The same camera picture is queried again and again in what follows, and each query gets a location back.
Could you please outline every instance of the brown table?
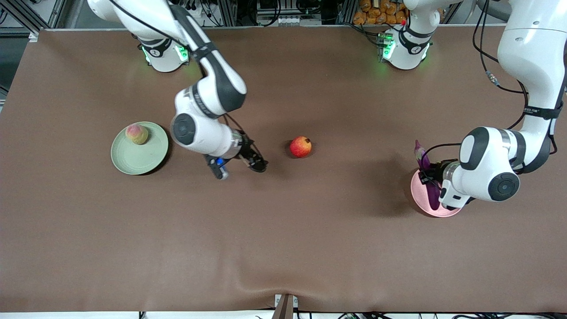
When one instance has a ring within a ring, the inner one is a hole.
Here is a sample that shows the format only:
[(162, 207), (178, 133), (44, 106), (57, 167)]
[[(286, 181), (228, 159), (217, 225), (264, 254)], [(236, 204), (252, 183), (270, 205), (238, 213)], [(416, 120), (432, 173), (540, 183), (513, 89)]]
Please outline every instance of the brown table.
[[(440, 28), (407, 72), (349, 28), (207, 33), (248, 85), (234, 117), (270, 161), (264, 174), (236, 162), (217, 181), (178, 146), (153, 174), (119, 172), (115, 135), (168, 128), (196, 65), (157, 73), (127, 32), (28, 45), (0, 115), (0, 310), (255, 309), (288, 292), (314, 311), (567, 312), (562, 121), (559, 155), (507, 202), (434, 219), (407, 198), (416, 138), (460, 141), (522, 110), (486, 79), (472, 28)], [(487, 30), (488, 51), (501, 33)], [(298, 135), (311, 157), (284, 151)]]

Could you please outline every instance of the green plate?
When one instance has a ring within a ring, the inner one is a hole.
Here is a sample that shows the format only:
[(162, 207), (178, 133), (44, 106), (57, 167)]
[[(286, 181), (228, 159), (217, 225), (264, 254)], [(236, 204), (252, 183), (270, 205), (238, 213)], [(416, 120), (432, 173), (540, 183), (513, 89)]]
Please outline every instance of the green plate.
[(156, 168), (166, 157), (169, 143), (167, 133), (152, 122), (138, 122), (147, 129), (148, 138), (136, 145), (126, 137), (126, 127), (118, 133), (110, 149), (112, 163), (122, 173), (140, 175)]

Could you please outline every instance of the pink plate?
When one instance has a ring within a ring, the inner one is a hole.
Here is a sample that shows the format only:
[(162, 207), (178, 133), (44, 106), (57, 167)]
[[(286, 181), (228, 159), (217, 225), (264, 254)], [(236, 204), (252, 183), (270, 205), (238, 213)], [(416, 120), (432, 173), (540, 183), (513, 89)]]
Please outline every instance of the pink plate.
[(434, 210), (429, 205), (429, 198), (427, 196), (427, 187), (421, 184), (419, 170), (417, 170), (412, 177), (412, 197), (416, 204), (421, 208), (422, 211), (427, 213), (428, 215), (435, 216), (435, 217), (450, 217), (454, 214), (458, 213), (461, 209), (457, 208), (452, 211), (443, 208), (443, 206), (439, 205), (437, 210)]

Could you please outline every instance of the purple eggplant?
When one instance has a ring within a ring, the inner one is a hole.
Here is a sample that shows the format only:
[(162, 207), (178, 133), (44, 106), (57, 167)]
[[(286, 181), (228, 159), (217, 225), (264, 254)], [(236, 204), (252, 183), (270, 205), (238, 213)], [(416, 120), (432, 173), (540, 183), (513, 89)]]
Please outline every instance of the purple eggplant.
[[(431, 168), (431, 162), (429, 161), (429, 158), (425, 154), (425, 149), (423, 148), (423, 146), (421, 146), (421, 144), (417, 140), (416, 140), (416, 148), (414, 149), (413, 152), (416, 155), (417, 164), (419, 165), (421, 170), (428, 170)], [(434, 211), (436, 211), (437, 208), (439, 208), (440, 193), (437, 185), (434, 185), (433, 183), (436, 182), (427, 183), (425, 184), (425, 187), (427, 189), (429, 205)]]

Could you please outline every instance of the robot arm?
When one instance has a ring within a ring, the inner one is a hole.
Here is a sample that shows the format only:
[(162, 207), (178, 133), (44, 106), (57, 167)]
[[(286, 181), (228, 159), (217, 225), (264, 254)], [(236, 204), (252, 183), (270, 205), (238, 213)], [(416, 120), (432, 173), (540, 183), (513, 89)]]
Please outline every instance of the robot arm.
[(165, 36), (177, 41), (202, 66), (206, 76), (175, 96), (171, 132), (176, 143), (204, 154), (219, 179), (227, 177), (224, 165), (234, 157), (253, 171), (265, 171), (267, 162), (252, 149), (253, 141), (218, 121), (242, 106), (246, 85), (187, 10), (166, 0), (88, 0), (88, 4), (99, 17), (120, 21), (143, 44), (160, 43)]
[(541, 167), (549, 156), (565, 87), (567, 1), (510, 0), (512, 15), (498, 47), (503, 69), (530, 93), (522, 129), (478, 127), (463, 140), (458, 161), (435, 166), (439, 201), (461, 208), (469, 199), (500, 202), (520, 186), (519, 173)]

